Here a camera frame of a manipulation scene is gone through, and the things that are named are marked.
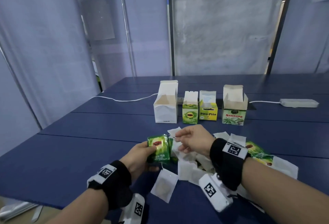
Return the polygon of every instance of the white curtain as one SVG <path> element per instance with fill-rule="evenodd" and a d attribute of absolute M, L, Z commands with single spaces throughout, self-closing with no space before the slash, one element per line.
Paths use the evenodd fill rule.
<path fill-rule="evenodd" d="M 77 0 L 0 0 L 0 44 L 43 128 L 99 92 Z"/>

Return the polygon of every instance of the floor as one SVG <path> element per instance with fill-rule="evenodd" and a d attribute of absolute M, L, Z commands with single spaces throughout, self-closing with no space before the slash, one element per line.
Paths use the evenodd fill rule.
<path fill-rule="evenodd" d="M 0 208 L 3 207 L 3 202 L 0 200 Z M 6 224 L 30 224 L 32 216 L 34 214 L 35 209 L 31 209 L 15 218 L 12 218 L 9 221 L 6 221 Z M 35 222 L 35 224 L 44 224 L 49 221 L 51 218 L 55 217 L 60 212 L 59 209 L 54 209 L 50 207 L 43 207 L 39 219 Z M 111 224 L 110 221 L 104 220 L 102 224 Z"/>

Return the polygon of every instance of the black wrist strap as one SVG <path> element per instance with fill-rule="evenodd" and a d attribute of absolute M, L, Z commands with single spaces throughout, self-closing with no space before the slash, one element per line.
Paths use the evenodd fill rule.
<path fill-rule="evenodd" d="M 250 156 L 247 153 L 245 159 L 223 152 L 227 141 L 224 139 L 216 139 L 210 149 L 210 159 L 219 176 L 219 179 L 230 190 L 236 191 L 242 180 L 242 169 L 245 159 Z"/>
<path fill-rule="evenodd" d="M 114 172 L 102 183 L 95 180 L 89 182 L 89 189 L 102 189 L 106 194 L 109 210 L 118 209 L 127 206 L 132 200 L 133 193 L 129 186 L 131 185 L 131 175 L 126 166 L 119 160 L 111 163 L 116 168 Z"/>

